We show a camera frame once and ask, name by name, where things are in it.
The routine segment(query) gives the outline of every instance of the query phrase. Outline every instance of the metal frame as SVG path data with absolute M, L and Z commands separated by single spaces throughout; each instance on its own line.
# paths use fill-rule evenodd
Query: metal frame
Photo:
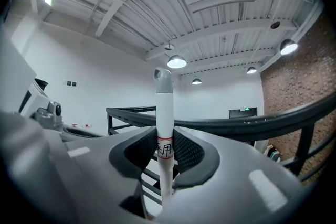
M 175 126 L 196 129 L 242 142 L 266 140 L 302 129 L 295 156 L 281 162 L 281 165 L 289 168 L 294 174 L 299 175 L 305 161 L 320 152 L 334 140 L 336 132 L 328 136 L 318 145 L 310 148 L 315 122 L 325 117 L 335 109 L 336 92 L 319 100 L 318 102 L 268 116 L 206 121 L 175 120 Z M 140 112 L 154 110 L 154 106 L 141 108 L 106 108 L 106 112 L 108 114 L 109 134 L 116 132 L 112 126 L 112 118 L 128 123 L 127 125 L 119 126 L 119 128 L 116 127 L 115 129 L 121 129 L 126 126 L 155 126 L 155 116 L 140 114 Z M 326 163 L 327 159 L 311 172 L 305 175 L 300 175 L 299 179 L 301 181 L 309 179 L 322 169 Z M 144 173 L 152 177 L 151 171 L 145 170 Z
M 144 196 L 147 196 L 148 198 L 150 198 L 152 201 L 156 202 L 157 204 L 162 205 L 162 203 L 159 199 L 157 199 L 153 195 L 149 194 L 147 191 L 143 190 L 143 194 L 144 194 Z

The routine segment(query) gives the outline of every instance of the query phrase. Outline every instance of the gray surface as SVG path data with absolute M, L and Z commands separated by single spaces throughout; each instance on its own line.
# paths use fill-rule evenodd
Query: gray surface
M 0 24 L 0 108 L 18 111 L 36 73 L 17 51 Z
M 34 119 L 41 124 L 44 129 L 53 129 L 55 128 L 55 114 L 43 109 L 39 108 L 34 114 Z
M 127 196 L 135 193 L 138 180 L 121 176 L 109 161 L 110 151 L 119 143 L 148 130 L 144 127 L 135 131 L 116 134 L 91 140 L 67 142 L 68 150 L 88 147 L 90 152 L 72 158 L 80 167 L 86 178 L 95 182 L 103 191 L 113 197 L 114 202 L 120 203 Z
M 0 126 L 1 157 L 13 184 L 48 218 L 73 222 L 72 202 L 50 157 L 41 126 L 34 120 L 3 112 Z
M 91 137 L 85 137 L 85 136 L 79 136 L 79 135 L 75 135 L 75 134 L 70 134 L 68 132 L 64 131 L 64 128 L 68 128 L 70 131 L 72 129 L 74 130 L 81 130 L 81 128 L 77 128 L 77 127 L 72 127 L 70 125 L 66 125 L 66 124 L 61 124 L 61 125 L 57 125 L 54 128 L 52 128 L 53 130 L 55 130 L 61 137 L 63 142 L 70 142 L 70 141 L 78 141 L 78 140 L 91 140 L 93 138 Z M 88 132 L 85 130 L 86 133 L 92 133 L 94 135 L 98 135 L 101 137 L 106 137 L 105 135 L 101 135 L 98 133 L 94 133 L 94 132 Z
M 49 112 L 51 112 L 51 113 L 53 113 L 55 115 L 55 125 L 62 124 L 62 116 L 61 116 L 61 114 L 59 116 L 56 114 L 56 107 L 58 105 L 61 106 L 60 103 L 57 103 L 55 101 L 50 101 L 49 105 L 48 105 L 48 109 L 47 109 Z
M 55 166 L 73 200 L 77 223 L 150 223 L 119 207 L 121 200 L 134 193 L 138 181 L 121 177 L 107 163 L 109 149 L 115 145 L 113 141 L 121 142 L 138 133 L 139 130 L 136 130 L 124 137 L 114 135 L 68 142 L 70 150 L 85 146 L 91 150 L 70 158 L 68 149 L 55 131 L 45 130 Z
M 270 214 L 248 179 L 261 169 L 291 200 L 302 186 L 281 165 L 242 142 L 197 130 L 181 128 L 214 145 L 220 155 L 216 173 L 205 184 L 175 192 L 169 206 L 156 218 L 159 223 L 250 223 Z
M 154 71 L 154 81 L 156 85 L 156 93 L 173 92 L 172 74 L 167 69 L 157 67 Z

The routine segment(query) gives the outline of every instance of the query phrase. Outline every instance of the white ceiling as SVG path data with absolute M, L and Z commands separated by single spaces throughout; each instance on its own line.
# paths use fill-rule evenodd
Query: white ceiling
M 28 7 L 33 2 L 19 1 Z M 179 74 L 191 74 L 274 61 L 282 40 L 298 41 L 308 30 L 303 27 L 317 5 L 319 0 L 255 0 L 193 13 L 185 0 L 54 0 L 46 21 L 152 64 L 179 54 L 188 62 Z M 280 26 L 271 29 L 277 21 Z M 174 51 L 162 49 L 168 42 Z

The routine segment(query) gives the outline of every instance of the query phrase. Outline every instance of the black opening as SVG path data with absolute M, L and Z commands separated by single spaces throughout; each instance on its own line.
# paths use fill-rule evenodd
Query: black opening
M 95 134 L 83 131 L 81 129 L 75 129 L 75 128 L 63 128 L 63 131 L 65 131 L 66 133 L 69 133 L 69 134 L 73 134 L 73 135 L 76 135 L 76 136 L 87 137 L 87 138 L 101 137 L 100 135 L 95 135 Z
M 245 110 L 243 111 L 240 111 L 240 109 L 229 110 L 229 119 L 252 117 L 257 115 L 258 115 L 257 108 L 245 108 Z
M 271 25 L 271 29 L 277 29 L 280 26 L 280 22 L 277 21 Z
M 26 103 L 28 102 L 29 98 L 31 97 L 31 93 L 29 91 L 27 91 L 25 97 L 23 98 L 23 101 L 20 105 L 20 108 L 19 108 L 19 113 L 21 113 L 22 109 L 25 107 Z
M 44 91 L 45 87 L 48 83 L 42 79 L 35 79 L 36 83 L 40 86 L 40 88 Z

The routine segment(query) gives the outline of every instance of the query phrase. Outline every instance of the railing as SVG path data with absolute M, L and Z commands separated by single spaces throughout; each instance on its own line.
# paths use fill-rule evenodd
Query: railing
M 196 129 L 242 142 L 266 140 L 301 129 L 300 140 L 295 156 L 281 162 L 281 165 L 290 169 L 295 175 L 299 175 L 306 159 L 320 152 L 334 140 L 336 132 L 330 134 L 319 144 L 310 147 L 316 121 L 325 117 L 335 109 L 336 93 L 333 93 L 318 102 L 267 116 L 224 120 L 175 120 L 175 126 Z M 154 106 L 141 108 L 106 108 L 109 135 L 114 135 L 118 133 L 116 130 L 130 126 L 155 126 L 155 116 L 140 113 L 154 110 Z M 127 124 L 113 127 L 113 118 Z M 315 173 L 323 169 L 327 162 L 328 158 L 309 173 L 298 176 L 299 180 L 305 181 L 309 179 Z M 151 171 L 145 170 L 144 173 L 155 180 L 159 178 L 158 175 L 153 175 Z

